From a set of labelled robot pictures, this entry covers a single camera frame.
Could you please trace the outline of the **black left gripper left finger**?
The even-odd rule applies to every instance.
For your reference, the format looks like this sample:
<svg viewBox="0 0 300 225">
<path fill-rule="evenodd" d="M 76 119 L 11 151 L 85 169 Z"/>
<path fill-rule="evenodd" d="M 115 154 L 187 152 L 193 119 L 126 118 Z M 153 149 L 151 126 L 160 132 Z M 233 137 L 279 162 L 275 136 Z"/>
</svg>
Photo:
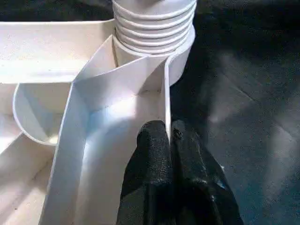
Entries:
<svg viewBox="0 0 300 225">
<path fill-rule="evenodd" d="M 174 223 L 173 165 L 165 124 L 145 123 L 124 173 L 118 225 Z"/>
</svg>

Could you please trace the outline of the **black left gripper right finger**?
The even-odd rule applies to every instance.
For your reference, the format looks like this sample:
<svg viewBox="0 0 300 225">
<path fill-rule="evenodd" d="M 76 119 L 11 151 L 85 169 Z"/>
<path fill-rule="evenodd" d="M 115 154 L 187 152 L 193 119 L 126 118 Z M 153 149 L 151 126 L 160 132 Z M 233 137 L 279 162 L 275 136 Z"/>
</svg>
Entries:
<svg viewBox="0 0 300 225">
<path fill-rule="evenodd" d="M 172 123 L 179 225 L 242 225 L 234 194 L 221 165 L 187 123 Z"/>
</svg>

